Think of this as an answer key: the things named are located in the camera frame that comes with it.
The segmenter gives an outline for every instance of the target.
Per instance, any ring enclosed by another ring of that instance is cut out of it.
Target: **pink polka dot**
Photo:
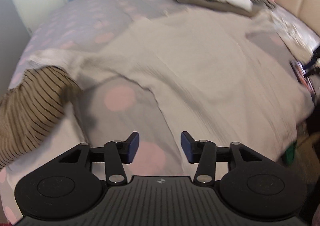
[[[107,43],[109,42],[110,40],[112,40],[114,38],[114,34],[109,32],[109,33],[104,33],[104,34],[101,34],[101,35],[98,35],[96,38],[95,38],[95,42],[100,44],[100,43]]]
[[[89,6],[98,6],[99,3],[98,2],[92,2]]]
[[[99,22],[96,22],[93,27],[95,29],[102,29],[102,28],[104,28],[105,26],[108,26],[108,25],[109,25],[108,21],[99,21]]]
[[[52,40],[51,38],[45,40],[45,41],[41,44],[41,46],[46,46],[46,45],[48,45],[48,44],[51,42],[51,40]]]
[[[72,19],[75,19],[75,18],[76,18],[76,16],[73,14],[73,15],[68,17],[68,20],[72,20]]]
[[[270,35],[271,40],[277,45],[277,46],[285,46],[284,42],[281,40],[280,36],[277,34]]]
[[[50,29],[46,34],[45,34],[45,36],[47,37],[47,36],[49,36],[50,34],[52,34],[54,32],[54,29]]]
[[[0,171],[0,183],[4,183],[4,181],[7,178],[7,169],[4,167],[2,168],[2,170]]]
[[[75,32],[76,32],[75,30],[69,30],[68,32],[64,33],[64,34],[62,35],[62,37],[66,37],[66,36],[71,35],[71,34],[73,34],[73,33],[75,33]]]
[[[49,25],[50,28],[54,27],[57,24],[57,22],[53,22]]]
[[[19,66],[23,65],[26,62],[26,60],[27,60],[27,57],[20,59]]]
[[[38,38],[38,36],[37,35],[34,35],[32,38],[31,38],[31,42],[33,42],[34,40],[36,40]]]
[[[11,83],[12,83],[12,84],[16,84],[16,83],[20,80],[21,75],[22,75],[21,72],[17,73],[17,74],[12,78]]]
[[[68,41],[60,46],[60,49],[69,49],[75,45],[74,41]]]
[[[13,211],[8,206],[4,209],[4,213],[11,224],[15,224],[18,221]]]
[[[73,7],[72,8],[70,8],[69,10],[68,10],[68,14],[70,15],[74,15],[74,14],[76,14],[78,12],[78,10],[77,9],[74,9]]]
[[[68,23],[65,28],[73,27],[75,24],[76,24],[76,22],[73,21],[73,22],[71,22],[71,23]]]
[[[125,111],[136,102],[134,90],[128,86],[116,86],[109,90],[104,103],[113,112]]]
[[[97,18],[103,18],[103,17],[106,17],[106,15],[105,15],[105,14],[94,14],[94,15],[92,16],[92,18],[95,18],[95,19],[97,19]]]
[[[35,31],[35,33],[38,33],[41,29],[42,29],[42,28],[38,28],[38,29]]]
[[[140,19],[142,19],[144,17],[147,17],[147,16],[143,15],[143,14],[134,14],[134,15],[131,16],[132,20],[134,20],[134,21],[140,20]]]
[[[99,6],[99,7],[95,7],[93,9],[90,9],[89,12],[97,12],[97,11],[100,11],[102,8]]]
[[[140,141],[136,156],[129,169],[134,175],[159,175],[165,166],[164,151],[155,143]]]
[[[128,4],[127,1],[122,1],[122,2],[119,3],[119,5],[121,5],[121,6],[127,6],[127,4]]]
[[[124,11],[127,12],[127,13],[130,13],[130,12],[136,10],[136,9],[137,9],[137,8],[134,7],[134,6],[129,6],[129,7],[126,7],[126,8],[124,9]]]
[[[33,48],[33,44],[30,44],[26,47],[26,49],[24,50],[25,52],[30,51]]]

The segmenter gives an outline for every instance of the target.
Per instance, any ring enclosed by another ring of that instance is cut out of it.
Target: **bedsheet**
[[[54,12],[33,34],[10,87],[19,84],[27,67],[27,58],[36,50],[61,48],[96,53],[132,21],[142,17],[153,19],[188,8],[188,5],[173,0],[74,0]],[[293,57],[276,33],[257,34],[250,40],[273,56],[294,77],[288,63]],[[117,77],[86,91],[79,102],[83,131],[92,147],[103,146],[112,140],[125,140],[132,131],[140,133],[136,158],[133,164],[124,166],[128,179],[132,174],[183,174],[178,147],[150,91]],[[93,173],[103,179],[103,165],[93,166]],[[7,218],[15,223],[21,218],[21,213],[8,178],[9,169],[3,169],[0,172],[1,198]]]

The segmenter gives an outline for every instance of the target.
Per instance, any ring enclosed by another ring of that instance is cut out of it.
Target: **brown striped fabric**
[[[21,84],[0,98],[0,170],[37,148],[80,93],[57,67],[26,70]]]

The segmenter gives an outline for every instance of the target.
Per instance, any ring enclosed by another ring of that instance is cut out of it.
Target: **green object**
[[[291,165],[294,161],[296,152],[297,142],[295,141],[291,146],[287,148],[285,153],[282,155],[282,161],[285,165]]]

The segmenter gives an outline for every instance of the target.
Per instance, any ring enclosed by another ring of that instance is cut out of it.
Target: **logo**
[[[157,180],[156,182],[159,183],[159,184],[163,184],[163,183],[166,182],[166,180],[164,180],[163,178],[161,178],[161,179]]]

